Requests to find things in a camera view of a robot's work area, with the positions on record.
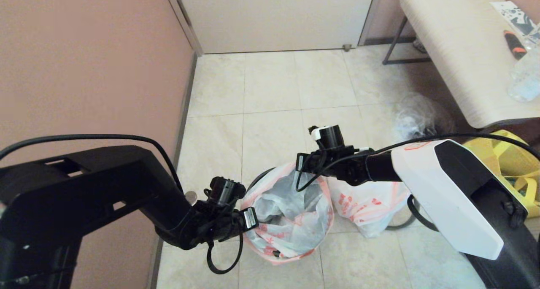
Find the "door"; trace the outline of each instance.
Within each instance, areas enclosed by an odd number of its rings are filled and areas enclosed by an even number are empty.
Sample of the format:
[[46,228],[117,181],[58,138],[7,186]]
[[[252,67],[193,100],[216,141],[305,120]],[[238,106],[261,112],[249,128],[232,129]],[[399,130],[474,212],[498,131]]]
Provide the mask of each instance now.
[[204,53],[356,47],[372,0],[179,0]]

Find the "yellow bag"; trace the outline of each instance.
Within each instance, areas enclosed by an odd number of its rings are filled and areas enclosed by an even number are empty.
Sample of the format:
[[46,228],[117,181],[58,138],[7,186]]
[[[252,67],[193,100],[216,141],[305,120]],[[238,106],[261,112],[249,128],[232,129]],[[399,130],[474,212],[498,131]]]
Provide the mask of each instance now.
[[[525,143],[511,132],[500,130],[494,135]],[[475,153],[505,187],[527,208],[527,218],[540,216],[540,162],[525,149],[505,141],[476,138],[463,144]]]

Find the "white plastic bag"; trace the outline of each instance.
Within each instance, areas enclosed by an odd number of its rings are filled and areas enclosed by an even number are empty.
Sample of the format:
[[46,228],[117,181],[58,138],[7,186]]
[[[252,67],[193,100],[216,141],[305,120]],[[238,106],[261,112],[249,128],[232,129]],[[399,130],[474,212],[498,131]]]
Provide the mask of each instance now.
[[338,214],[352,221],[367,238],[380,235],[410,195],[403,183],[377,181],[353,187],[328,178],[328,185]]
[[[334,210],[325,178],[318,178],[302,192],[296,191],[295,164],[275,168],[243,198],[242,210],[255,208],[259,227],[244,234],[256,253],[274,265],[310,255],[334,221]],[[304,173],[300,187],[313,175]]]
[[440,104],[410,92],[395,105],[395,142],[455,131],[453,118]]

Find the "floor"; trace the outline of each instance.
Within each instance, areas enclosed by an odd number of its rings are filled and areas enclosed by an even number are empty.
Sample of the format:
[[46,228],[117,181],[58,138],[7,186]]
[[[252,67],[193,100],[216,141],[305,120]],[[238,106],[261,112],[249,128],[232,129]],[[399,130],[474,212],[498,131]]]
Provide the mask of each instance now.
[[[387,45],[341,50],[205,55],[195,81],[179,161],[184,191],[199,197],[214,176],[248,185],[262,171],[316,149],[307,128],[339,124],[346,144],[379,149],[398,141],[395,105],[410,91],[440,102],[459,130],[467,124],[432,63],[383,66]],[[415,54],[399,45],[396,56]],[[407,209],[392,221],[408,218]],[[417,221],[366,239],[336,214],[320,248],[299,262],[272,266],[245,247],[234,270],[213,274],[206,245],[165,244],[159,289],[480,289],[466,258]],[[238,239],[214,248],[228,267]]]

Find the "cable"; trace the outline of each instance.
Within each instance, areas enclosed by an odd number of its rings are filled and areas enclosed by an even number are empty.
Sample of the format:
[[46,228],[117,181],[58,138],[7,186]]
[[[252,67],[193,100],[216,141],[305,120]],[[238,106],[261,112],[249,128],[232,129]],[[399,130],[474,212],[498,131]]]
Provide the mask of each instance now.
[[136,141],[142,141],[145,143],[151,143],[156,149],[158,149],[159,153],[162,155],[163,159],[165,160],[165,163],[167,164],[170,175],[174,179],[174,183],[176,183],[178,189],[182,190],[182,185],[180,184],[180,180],[178,179],[178,175],[176,174],[176,170],[174,169],[174,166],[172,162],[170,161],[170,158],[168,158],[167,153],[162,148],[162,146],[155,141],[154,139],[150,139],[147,137],[142,137],[138,135],[124,135],[124,134],[71,134],[71,135],[53,135],[53,136],[46,136],[46,137],[38,137],[33,139],[26,139],[23,141],[20,141],[19,143],[14,143],[0,151],[0,160],[2,158],[6,157],[12,152],[17,151],[18,149],[21,149],[23,147],[31,146],[31,145],[37,145],[39,143],[50,143],[53,141],[68,141],[68,140],[89,140],[89,139],[124,139],[124,140],[136,140]]
[[369,154],[353,154],[350,156],[342,157],[338,160],[335,160],[334,162],[330,163],[328,166],[324,167],[322,170],[320,170],[316,175],[314,175],[305,185],[303,185],[300,189],[305,189],[305,187],[309,186],[314,180],[316,180],[318,177],[320,177],[328,168],[331,168],[335,164],[342,162],[343,160],[348,160],[351,158],[358,158],[358,157],[364,157],[364,156],[370,156],[370,155],[377,155],[382,152],[386,152],[389,149],[394,149],[403,145],[407,145],[409,143],[419,143],[421,141],[434,141],[434,140],[440,140],[440,139],[447,139],[447,138],[455,138],[455,137],[474,137],[474,138],[488,138],[488,139],[496,139],[500,141],[506,141],[507,143],[511,143],[513,145],[519,146],[523,149],[525,149],[527,152],[532,154],[537,160],[540,161],[540,153],[536,152],[535,149],[527,145],[526,143],[522,143],[520,141],[503,137],[499,135],[493,135],[493,134],[483,134],[483,133],[451,133],[451,134],[443,134],[443,135],[436,135],[436,136],[430,136],[430,137],[420,137],[415,139],[410,139],[407,141],[403,141],[401,143],[396,143],[394,145],[384,147],[383,149],[379,149],[375,152],[369,153]]
[[[324,163],[324,161],[326,160],[326,152],[323,152],[323,158],[321,158],[320,162]],[[303,173],[303,170],[304,170],[304,167],[305,165],[307,164],[307,162],[313,157],[313,153],[309,153],[309,155],[305,158],[305,161],[302,162],[302,168],[300,168],[300,171],[298,172],[298,177],[297,177],[297,185],[295,186],[295,189],[297,192],[302,192],[303,190],[305,190],[305,188],[307,188],[309,185],[303,185],[302,188],[298,189],[298,186],[300,184],[300,178],[302,177],[302,173]]]
[[420,214],[420,212],[418,212],[418,210],[413,205],[413,200],[415,200],[415,197],[411,194],[407,199],[407,206],[409,207],[409,210],[413,214],[413,216],[415,216],[418,221],[422,223],[422,225],[428,227],[433,231],[438,232],[437,226],[434,223],[428,221],[424,216],[422,216],[422,214]]
[[243,235],[240,235],[239,239],[240,239],[240,245],[238,247],[237,258],[235,259],[235,262],[233,262],[233,264],[229,268],[227,268],[225,270],[219,270],[214,265],[214,262],[212,262],[212,249],[214,248],[214,241],[209,241],[208,242],[208,252],[206,253],[206,262],[208,263],[208,268],[210,268],[210,271],[214,272],[215,274],[226,274],[227,272],[229,272],[230,270],[233,270],[233,268],[235,268],[236,264],[240,260],[240,256],[242,255]]
[[270,173],[271,170],[274,170],[274,168],[270,168],[268,170],[265,170],[264,172],[259,174],[258,177],[255,177],[255,179],[253,179],[253,181],[251,182],[251,184],[247,188],[246,192],[249,191],[249,189],[251,189],[255,184],[257,184],[259,182],[259,180],[261,180],[266,174]]
[[[219,220],[220,218],[222,218],[224,216],[224,214],[226,212],[228,212],[228,210],[231,208],[231,206],[236,203],[237,200],[238,200],[238,198],[235,197],[235,199],[233,199],[230,203],[228,203],[226,206],[224,206],[223,210],[220,212],[218,217],[215,218],[213,221],[209,222],[210,227],[208,227],[208,230],[212,229],[212,226],[216,224],[216,221]],[[235,225],[240,226],[240,227],[242,226],[241,224],[237,224],[236,219],[231,218],[231,227],[229,228],[229,232],[227,233],[227,235],[223,239],[220,239],[219,242],[222,242],[222,241],[225,241],[225,240],[229,239],[228,236],[231,234],[233,226],[235,226]],[[230,270],[235,268],[236,264],[238,263],[238,261],[240,260],[241,255],[242,255],[243,235],[239,235],[239,239],[240,239],[240,245],[238,247],[237,258],[236,258],[235,262],[233,262],[233,264],[229,268],[227,268],[225,270],[219,270],[214,265],[214,262],[212,261],[212,249],[214,249],[214,239],[213,238],[208,238],[207,239],[206,243],[208,243],[208,252],[206,252],[206,263],[208,264],[208,268],[210,268],[210,271],[214,272],[215,274],[226,274],[227,272],[229,272]]]
[[[416,208],[417,210],[420,210],[420,203],[418,201],[416,201],[416,199],[413,199],[413,203],[414,203],[414,208]],[[385,230],[396,231],[396,230],[399,230],[399,229],[403,229],[405,227],[408,227],[415,220],[416,220],[416,217],[414,216],[414,214],[411,214],[409,219],[407,219],[407,221],[405,221],[403,224],[397,225],[397,226],[387,226]]]

